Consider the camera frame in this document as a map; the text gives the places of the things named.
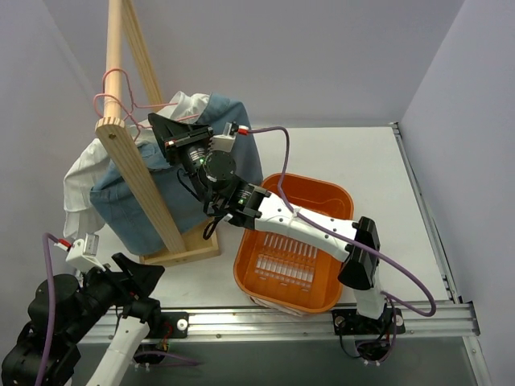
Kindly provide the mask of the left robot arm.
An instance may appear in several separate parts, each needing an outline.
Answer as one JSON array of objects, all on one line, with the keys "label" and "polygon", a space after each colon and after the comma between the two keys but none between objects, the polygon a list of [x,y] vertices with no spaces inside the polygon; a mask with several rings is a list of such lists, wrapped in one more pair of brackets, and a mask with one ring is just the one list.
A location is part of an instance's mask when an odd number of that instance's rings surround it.
[{"label": "left robot arm", "polygon": [[188,313],[166,313],[151,297],[165,269],[115,253],[114,272],[97,260],[97,241],[95,234],[72,243],[43,234],[47,279],[2,362],[5,385],[65,385],[80,360],[79,342],[113,307],[122,312],[91,385],[118,385],[131,362],[157,364],[168,356],[171,339],[187,337]]}]

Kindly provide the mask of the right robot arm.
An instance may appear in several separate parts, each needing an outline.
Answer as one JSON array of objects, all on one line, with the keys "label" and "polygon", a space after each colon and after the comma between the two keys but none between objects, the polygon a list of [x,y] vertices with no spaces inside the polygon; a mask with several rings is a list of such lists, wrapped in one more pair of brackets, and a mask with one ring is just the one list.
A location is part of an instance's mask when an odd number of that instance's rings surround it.
[{"label": "right robot arm", "polygon": [[164,158],[184,168],[192,195],[211,218],[205,240],[226,221],[315,247],[342,262],[338,280],[353,291],[360,327],[374,332],[385,324],[387,295],[377,277],[382,255],[373,220],[325,216],[291,204],[282,188],[273,193],[239,177],[231,151],[237,135],[253,132],[246,126],[228,123],[223,133],[215,134],[209,125],[169,121],[153,131]]}]

